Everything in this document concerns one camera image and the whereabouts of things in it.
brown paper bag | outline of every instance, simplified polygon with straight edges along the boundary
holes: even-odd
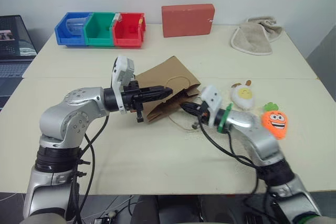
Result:
[[[201,84],[175,56],[139,74],[136,80],[140,88],[165,86],[173,90],[164,100],[143,104],[148,122],[167,116],[178,110],[181,103],[193,100],[199,94],[197,87]]]

orange carrot toy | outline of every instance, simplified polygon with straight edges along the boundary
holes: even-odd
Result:
[[[261,117],[261,123],[268,129],[278,140],[284,138],[287,132],[288,119],[286,115],[279,111],[275,103],[267,103],[264,106],[265,113]]]

laptop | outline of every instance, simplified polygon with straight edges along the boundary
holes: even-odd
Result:
[[[0,16],[0,110],[36,55],[21,16]]]

toy face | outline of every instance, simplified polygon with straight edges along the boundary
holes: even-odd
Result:
[[[285,137],[288,120],[283,112],[268,111],[262,116],[261,122],[277,139]]]
[[[238,90],[238,95],[243,99],[251,99],[252,98],[252,92],[248,88],[241,88]]]

green storage bin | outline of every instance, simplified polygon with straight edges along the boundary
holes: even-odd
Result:
[[[93,13],[84,27],[88,46],[113,47],[112,26],[115,13]]]

